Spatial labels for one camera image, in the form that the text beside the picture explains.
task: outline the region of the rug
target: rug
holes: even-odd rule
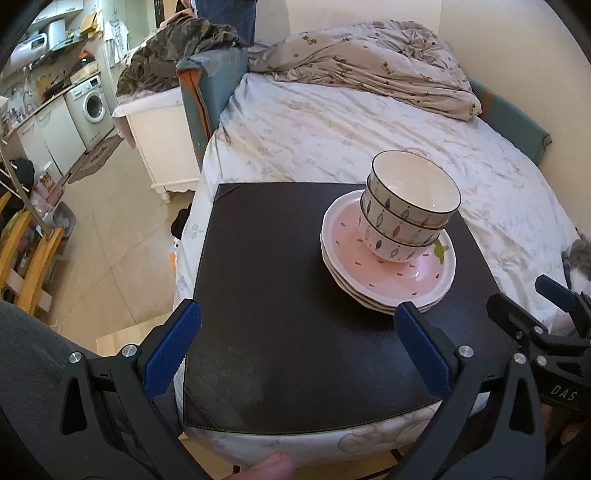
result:
[[[68,183],[74,183],[76,180],[98,172],[122,141],[123,138],[119,135],[106,137],[90,153],[80,157],[76,162],[78,165],[72,168]]]

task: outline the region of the hand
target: hand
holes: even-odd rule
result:
[[[289,455],[277,452],[254,467],[230,475],[225,480],[288,480],[296,466]]]

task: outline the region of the gray pants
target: gray pants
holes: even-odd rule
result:
[[[79,322],[84,328],[85,319]],[[64,366],[74,351],[97,357],[14,305],[0,301],[0,406],[43,467],[47,466],[57,390]],[[172,382],[154,403],[173,432],[180,435]],[[120,424],[127,422],[121,419]]]

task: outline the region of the cat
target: cat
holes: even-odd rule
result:
[[[581,293],[591,281],[591,241],[582,233],[580,238],[562,252],[562,265],[568,288]]]

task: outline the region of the washing machine door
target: washing machine door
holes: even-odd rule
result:
[[[93,90],[84,98],[82,112],[91,124],[97,124],[105,117],[107,107],[103,103],[100,94],[101,92],[99,90]]]

